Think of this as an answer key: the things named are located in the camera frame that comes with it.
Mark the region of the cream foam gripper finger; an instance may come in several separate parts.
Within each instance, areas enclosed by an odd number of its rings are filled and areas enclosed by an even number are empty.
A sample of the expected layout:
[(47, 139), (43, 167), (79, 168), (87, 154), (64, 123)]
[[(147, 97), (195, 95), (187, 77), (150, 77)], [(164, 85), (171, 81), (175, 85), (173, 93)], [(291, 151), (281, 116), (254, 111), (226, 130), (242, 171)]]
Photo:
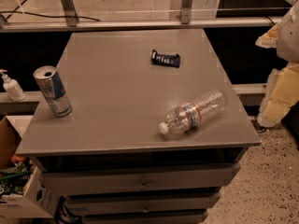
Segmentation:
[(299, 101), (299, 63), (288, 63), (282, 70), (273, 69), (262, 100), (258, 123), (274, 127)]
[(271, 49), (277, 47), (277, 36), (278, 36), (278, 27), (280, 23), (272, 26), (266, 33), (259, 36), (255, 42), (255, 45), (264, 49)]

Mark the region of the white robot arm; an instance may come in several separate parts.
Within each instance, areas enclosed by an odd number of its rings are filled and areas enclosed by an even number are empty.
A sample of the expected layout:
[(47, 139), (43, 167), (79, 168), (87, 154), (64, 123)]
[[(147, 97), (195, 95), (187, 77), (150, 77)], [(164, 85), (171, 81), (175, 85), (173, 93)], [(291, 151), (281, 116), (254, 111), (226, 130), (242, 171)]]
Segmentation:
[(271, 71), (259, 109), (258, 123), (273, 127), (299, 101), (299, 1), (278, 24), (259, 36), (255, 45), (265, 49), (275, 48), (277, 56), (288, 62), (283, 69)]

